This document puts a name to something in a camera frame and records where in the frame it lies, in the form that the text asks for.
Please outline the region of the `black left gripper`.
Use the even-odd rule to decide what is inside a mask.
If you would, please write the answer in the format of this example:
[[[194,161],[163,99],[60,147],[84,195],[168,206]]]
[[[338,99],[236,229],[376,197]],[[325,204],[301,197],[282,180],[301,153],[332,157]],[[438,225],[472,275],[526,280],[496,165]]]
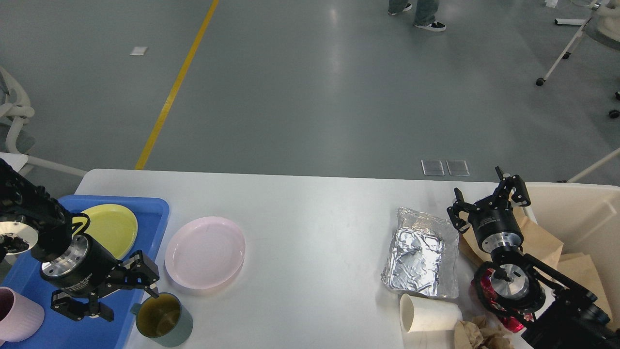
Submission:
[[[156,263],[142,250],[118,261],[89,234],[76,234],[68,250],[56,260],[41,264],[40,276],[59,290],[51,294],[51,309],[79,322],[85,317],[114,321],[114,311],[99,301],[96,291],[111,273],[111,288],[140,289],[159,298],[160,280]],[[75,298],[87,298],[79,302]]]

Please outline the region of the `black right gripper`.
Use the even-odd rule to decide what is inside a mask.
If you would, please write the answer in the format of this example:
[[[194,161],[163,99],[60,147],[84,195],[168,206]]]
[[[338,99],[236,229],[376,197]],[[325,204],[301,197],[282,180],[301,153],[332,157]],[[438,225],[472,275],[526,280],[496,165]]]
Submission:
[[[523,244],[523,234],[512,210],[531,205],[527,186],[519,175],[506,173],[499,166],[495,171],[499,184],[490,196],[491,209],[478,211],[476,204],[465,201],[459,188],[454,188],[455,201],[447,208],[449,220],[459,234],[465,234],[472,226],[478,247],[487,253]],[[469,214],[469,222],[461,218],[461,213]]]

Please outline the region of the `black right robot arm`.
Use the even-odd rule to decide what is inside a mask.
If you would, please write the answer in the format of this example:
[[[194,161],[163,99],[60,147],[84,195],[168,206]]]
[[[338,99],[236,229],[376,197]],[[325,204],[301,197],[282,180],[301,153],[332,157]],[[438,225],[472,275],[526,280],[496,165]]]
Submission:
[[[472,228],[478,247],[490,255],[471,282],[482,306],[523,325],[521,337],[534,349],[617,349],[619,331],[607,327],[610,318],[597,296],[523,252],[513,209],[531,205],[527,186],[518,175],[495,171],[499,183],[492,194],[468,203],[454,188],[447,208],[453,227],[461,234]]]

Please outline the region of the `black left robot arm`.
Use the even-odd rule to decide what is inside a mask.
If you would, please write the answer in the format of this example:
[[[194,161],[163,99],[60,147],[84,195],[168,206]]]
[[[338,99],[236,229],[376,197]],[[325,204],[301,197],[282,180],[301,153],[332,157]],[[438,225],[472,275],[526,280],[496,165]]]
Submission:
[[[74,214],[33,185],[6,161],[0,162],[1,257],[26,251],[41,264],[40,276],[53,285],[51,309],[80,321],[84,317],[114,320],[113,310],[101,299],[120,290],[141,289],[159,298],[158,267],[138,250],[118,260],[86,230],[73,223]]]

